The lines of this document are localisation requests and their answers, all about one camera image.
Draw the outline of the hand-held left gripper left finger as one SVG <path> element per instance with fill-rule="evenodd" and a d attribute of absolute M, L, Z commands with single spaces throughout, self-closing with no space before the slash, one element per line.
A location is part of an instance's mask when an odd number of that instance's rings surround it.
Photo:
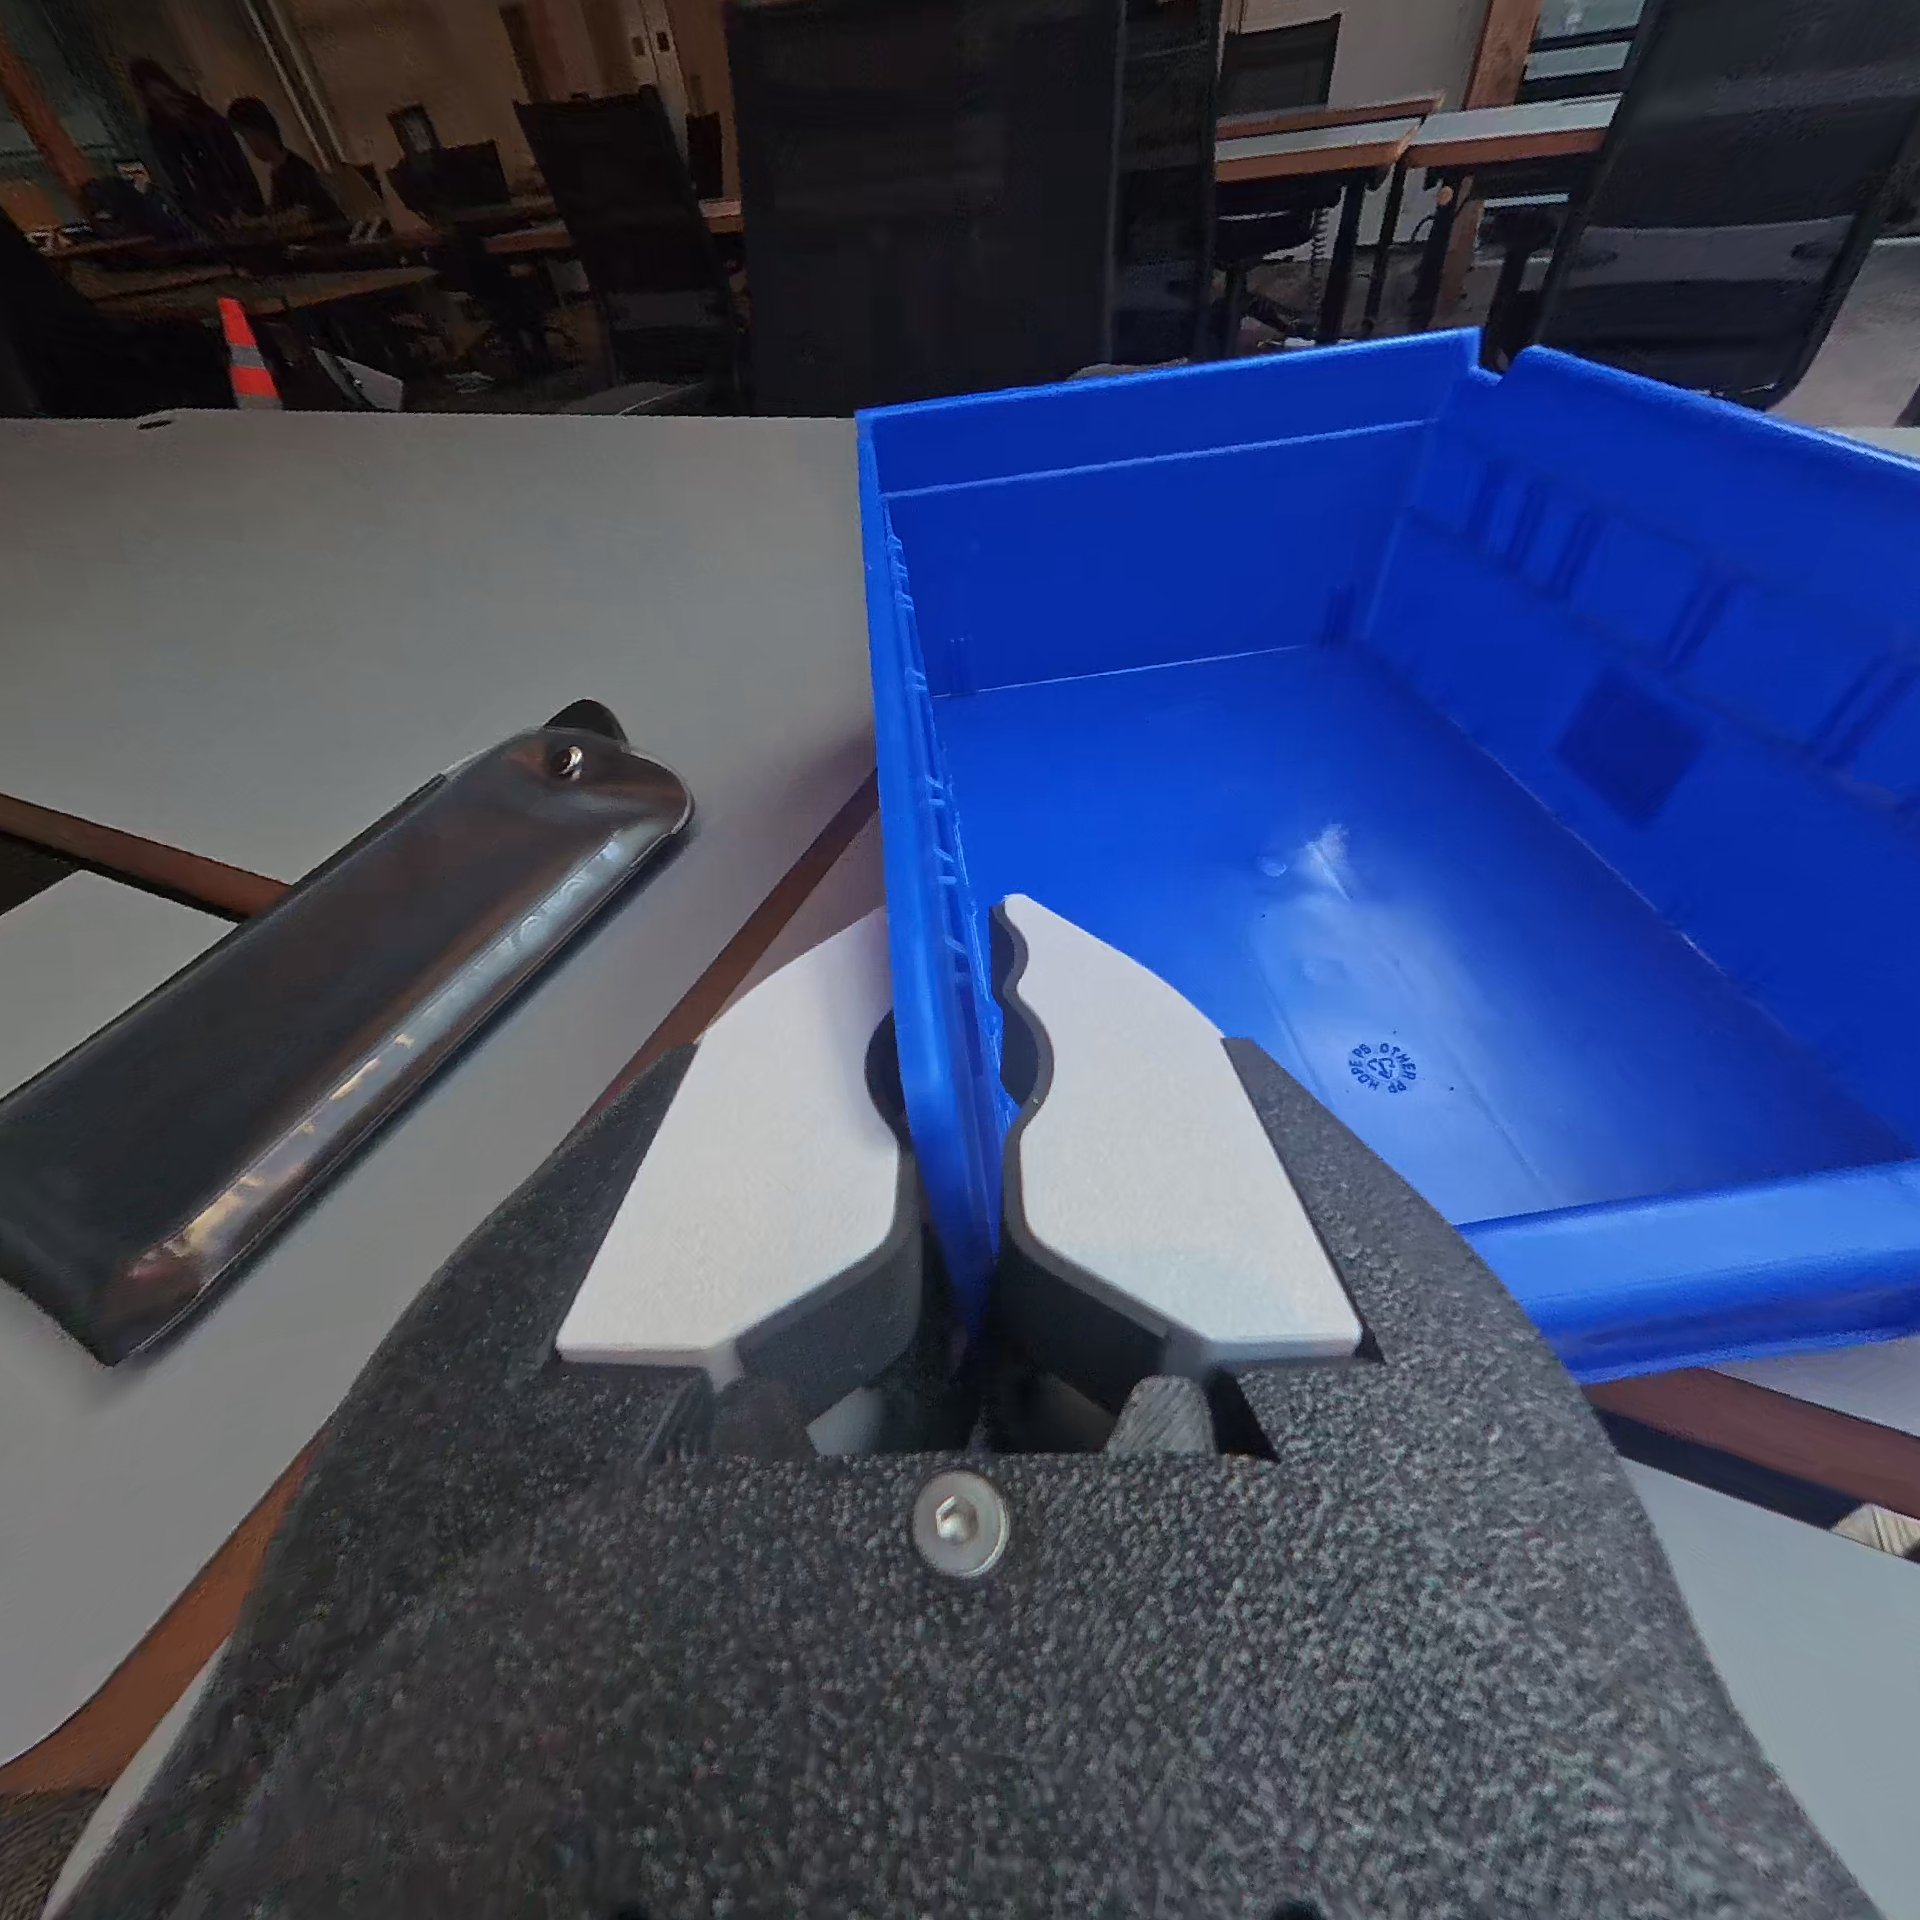
<path fill-rule="evenodd" d="M 707 1027 L 559 1327 L 565 1361 L 863 1392 L 907 1351 L 919 1176 L 869 1087 L 888 1017 L 871 911 Z"/>

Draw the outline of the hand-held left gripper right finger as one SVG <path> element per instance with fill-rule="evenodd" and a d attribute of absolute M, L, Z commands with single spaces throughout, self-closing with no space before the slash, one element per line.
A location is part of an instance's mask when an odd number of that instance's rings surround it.
<path fill-rule="evenodd" d="M 1229 1040 L 1160 972 L 1029 895 L 997 905 L 997 1321 L 1043 1372 L 1350 1361 L 1361 1317 Z"/>

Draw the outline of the blue plastic bin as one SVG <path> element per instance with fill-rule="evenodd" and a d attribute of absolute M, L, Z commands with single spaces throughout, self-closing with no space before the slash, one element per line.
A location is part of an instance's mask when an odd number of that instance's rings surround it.
<path fill-rule="evenodd" d="M 1916 1331 L 1916 460 L 1467 330 L 854 440 L 904 1120 L 972 1311 L 1029 895 L 1581 1383 Z"/>

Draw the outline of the black vinyl pouch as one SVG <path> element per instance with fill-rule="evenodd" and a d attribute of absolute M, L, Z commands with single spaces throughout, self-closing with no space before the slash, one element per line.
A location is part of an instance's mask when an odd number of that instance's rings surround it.
<path fill-rule="evenodd" d="M 2 1286 L 163 1350 L 693 827 L 579 702 L 464 757 L 2 1093 Z"/>

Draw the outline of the orange traffic cone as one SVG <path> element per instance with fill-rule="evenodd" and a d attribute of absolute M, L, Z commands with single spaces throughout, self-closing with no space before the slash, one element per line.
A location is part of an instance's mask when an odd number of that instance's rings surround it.
<path fill-rule="evenodd" d="M 232 405 L 242 413 L 282 413 L 282 389 L 264 349 L 258 346 L 249 309 L 237 298 L 219 298 L 215 315 L 222 327 L 222 346 L 227 353 Z"/>

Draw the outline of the black mesh office chair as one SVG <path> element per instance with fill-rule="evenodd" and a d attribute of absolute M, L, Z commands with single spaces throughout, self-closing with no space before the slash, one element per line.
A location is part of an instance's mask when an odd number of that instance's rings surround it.
<path fill-rule="evenodd" d="M 1916 2 L 1652 2 L 1516 344 L 1781 405 L 1916 160 Z"/>
<path fill-rule="evenodd" d="M 1217 2 L 724 2 L 755 408 L 1209 355 Z"/>
<path fill-rule="evenodd" d="M 660 92 L 520 100 L 516 122 L 584 268 L 612 370 L 731 401 L 731 281 Z"/>

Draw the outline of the wooden top desk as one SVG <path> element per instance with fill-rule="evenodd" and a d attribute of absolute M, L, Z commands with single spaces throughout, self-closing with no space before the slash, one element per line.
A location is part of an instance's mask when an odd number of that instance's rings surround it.
<path fill-rule="evenodd" d="M 1358 109 L 1223 113 L 1216 125 L 1211 265 L 1223 277 L 1217 355 L 1239 353 L 1253 263 L 1308 246 L 1327 210 L 1335 210 L 1340 221 L 1313 341 L 1340 344 L 1358 265 L 1361 210 L 1372 190 L 1389 185 L 1377 236 L 1377 258 L 1389 263 L 1409 140 L 1441 109 L 1442 92 L 1423 92 Z"/>

